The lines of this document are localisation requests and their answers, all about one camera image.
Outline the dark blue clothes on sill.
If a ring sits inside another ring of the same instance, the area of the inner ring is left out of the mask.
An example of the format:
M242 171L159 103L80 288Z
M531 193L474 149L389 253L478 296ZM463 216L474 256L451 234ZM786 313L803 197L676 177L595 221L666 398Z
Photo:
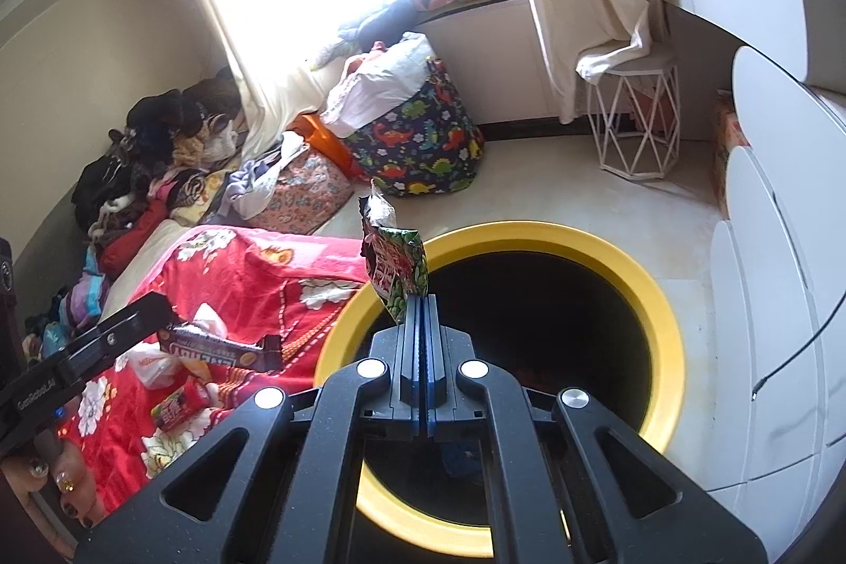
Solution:
M415 3L411 0L393 0L364 19L341 27L338 37L356 44L363 51L370 51L376 43L393 46L401 40L406 31L413 30L416 24Z

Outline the white clothes in basket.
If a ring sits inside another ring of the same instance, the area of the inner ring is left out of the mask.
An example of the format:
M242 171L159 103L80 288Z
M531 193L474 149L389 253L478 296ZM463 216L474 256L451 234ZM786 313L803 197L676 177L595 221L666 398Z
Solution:
M404 33L399 43L367 57L328 93L324 126L340 139L370 125L410 100L429 79L427 61L435 56L421 33Z

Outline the beige bed sheet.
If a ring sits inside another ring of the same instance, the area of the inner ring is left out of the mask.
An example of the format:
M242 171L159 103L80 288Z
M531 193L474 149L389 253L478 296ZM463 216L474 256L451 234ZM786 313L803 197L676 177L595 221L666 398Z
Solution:
M191 232L191 229L180 225L175 220L168 219L159 223L152 235L143 243L139 252L132 257L121 276L112 283L105 305L103 305L103 318L109 318L132 301L132 295L142 285L149 273L159 263L167 259L172 249L189 232Z

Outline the yellow rim trash bin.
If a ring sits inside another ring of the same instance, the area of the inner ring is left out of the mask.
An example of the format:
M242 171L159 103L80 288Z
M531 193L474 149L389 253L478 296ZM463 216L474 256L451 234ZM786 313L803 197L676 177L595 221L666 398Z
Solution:
M554 223L483 223L426 245L442 325L532 390L571 386L668 447L684 396L681 334L664 293L621 249ZM475 449L366 452L351 536L354 562L498 562Z

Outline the red colourful candy packet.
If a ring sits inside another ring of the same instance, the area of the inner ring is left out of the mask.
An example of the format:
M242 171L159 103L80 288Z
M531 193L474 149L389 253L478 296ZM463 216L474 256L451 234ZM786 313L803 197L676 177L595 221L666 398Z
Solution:
M207 408L210 402L207 387L195 378L188 378L185 384L151 409L153 425L163 432L171 431Z

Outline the green black snack wrapper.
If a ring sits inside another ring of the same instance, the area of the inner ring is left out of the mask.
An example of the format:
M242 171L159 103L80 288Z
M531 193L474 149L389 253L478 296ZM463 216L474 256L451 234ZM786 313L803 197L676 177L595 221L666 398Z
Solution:
M358 199L363 239L361 256L370 283L396 323L403 323L410 297L429 293L425 245L415 229L400 228L396 209L376 183Z

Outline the white dressing table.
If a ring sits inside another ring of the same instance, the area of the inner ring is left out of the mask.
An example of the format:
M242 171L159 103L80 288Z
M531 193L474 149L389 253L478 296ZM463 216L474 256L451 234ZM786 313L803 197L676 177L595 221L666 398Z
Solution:
M733 34L793 79L844 92L844 0L664 0Z

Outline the orange plastic item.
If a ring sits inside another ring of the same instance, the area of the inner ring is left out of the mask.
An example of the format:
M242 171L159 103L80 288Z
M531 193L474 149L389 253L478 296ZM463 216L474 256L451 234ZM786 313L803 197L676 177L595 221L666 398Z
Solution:
M300 134L312 149L324 154L351 180L361 180L363 170L353 158L346 144L323 125L317 113L300 113L288 125L290 132Z

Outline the lavender white clothes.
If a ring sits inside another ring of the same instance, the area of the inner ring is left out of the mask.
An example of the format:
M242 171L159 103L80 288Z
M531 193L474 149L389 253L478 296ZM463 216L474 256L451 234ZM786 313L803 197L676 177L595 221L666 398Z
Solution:
M264 212L274 196L282 170L307 150L308 144L301 134L286 132L268 152L246 160L229 175L222 189L218 215L250 220Z

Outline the dinosaur print laundry basket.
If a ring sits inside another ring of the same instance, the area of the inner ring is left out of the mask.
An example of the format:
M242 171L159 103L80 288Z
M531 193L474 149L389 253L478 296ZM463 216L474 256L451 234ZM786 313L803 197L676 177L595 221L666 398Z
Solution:
M344 139L361 172L395 198L469 188L483 158L485 139L445 63L430 56L426 69L410 99Z

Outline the dark chocolate bar wrapper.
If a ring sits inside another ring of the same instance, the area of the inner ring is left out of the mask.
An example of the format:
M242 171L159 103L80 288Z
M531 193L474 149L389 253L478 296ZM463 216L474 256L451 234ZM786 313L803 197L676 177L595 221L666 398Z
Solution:
M161 329L157 337L163 352L208 365L256 372L281 371L284 365L281 339L276 335L262 338L258 345L240 344L218 338L195 323L182 323Z

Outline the pile of dark clothes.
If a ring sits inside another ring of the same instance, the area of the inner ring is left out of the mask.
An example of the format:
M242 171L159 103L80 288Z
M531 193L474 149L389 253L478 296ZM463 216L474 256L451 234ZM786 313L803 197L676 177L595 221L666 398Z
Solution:
M99 272L115 281L165 220L202 219L244 137L241 93L228 71L137 101L70 198Z

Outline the red floral blanket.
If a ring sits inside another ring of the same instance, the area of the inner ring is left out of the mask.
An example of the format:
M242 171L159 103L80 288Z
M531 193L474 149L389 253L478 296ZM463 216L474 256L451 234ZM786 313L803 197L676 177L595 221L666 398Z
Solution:
M116 510L264 386L311 388L321 349L344 306L366 285L356 239L265 230L192 230L141 280L184 321L255 345L281 340L282 365L261 374L163 355L146 338L87 382L79 409L59 427Z

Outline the white plastic bag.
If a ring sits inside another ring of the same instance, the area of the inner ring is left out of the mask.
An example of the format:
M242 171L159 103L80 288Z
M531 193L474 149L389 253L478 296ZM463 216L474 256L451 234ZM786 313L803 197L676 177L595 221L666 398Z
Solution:
M215 338L225 339L228 328L211 305L202 303L195 312L194 325ZM161 350L158 342L141 342L117 357L113 370L129 369L139 384L148 391L165 390L177 382L182 374L195 376L202 384L211 384L212 372L208 364L188 358L179 358Z

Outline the floral fabric bag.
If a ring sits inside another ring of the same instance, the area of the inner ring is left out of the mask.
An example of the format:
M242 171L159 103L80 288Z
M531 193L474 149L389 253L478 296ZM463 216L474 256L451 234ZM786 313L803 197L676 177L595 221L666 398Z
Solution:
M310 235L351 198L353 185L336 163L314 149L282 168L270 202L248 219L252 228Z

